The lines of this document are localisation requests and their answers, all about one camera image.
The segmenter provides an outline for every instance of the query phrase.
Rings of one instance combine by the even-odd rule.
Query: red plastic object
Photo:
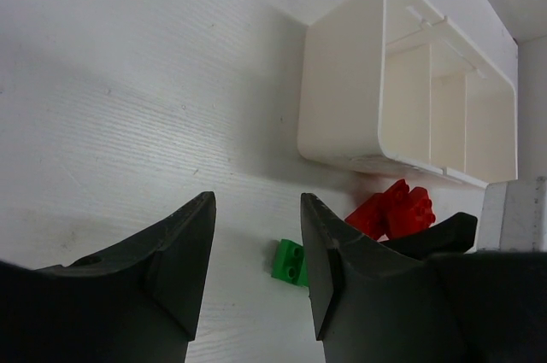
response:
[[[378,240],[390,239],[423,231],[435,222],[432,202],[425,188],[410,191],[404,179],[399,179],[383,194],[374,194],[345,221],[359,231]]]
[[[348,224],[375,241],[385,234],[384,217],[379,210],[382,196],[383,194],[372,195],[345,219]]]

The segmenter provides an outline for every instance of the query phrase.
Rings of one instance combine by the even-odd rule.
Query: green block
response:
[[[308,272],[302,245],[281,239],[273,260],[272,278],[308,287]]]

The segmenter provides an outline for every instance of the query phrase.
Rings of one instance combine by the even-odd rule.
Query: white wooden surface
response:
[[[306,291],[265,271],[275,239],[300,240],[301,192],[346,215],[389,182],[296,152],[305,28],[340,1],[0,0],[0,256],[68,264],[214,190],[186,361],[321,361]],[[516,81],[486,0],[431,1]],[[432,198],[439,220],[482,205]]]

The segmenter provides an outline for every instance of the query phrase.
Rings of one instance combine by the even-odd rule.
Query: white plastic bin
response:
[[[515,88],[427,0],[347,0],[307,32],[298,149],[363,173],[516,179]]]

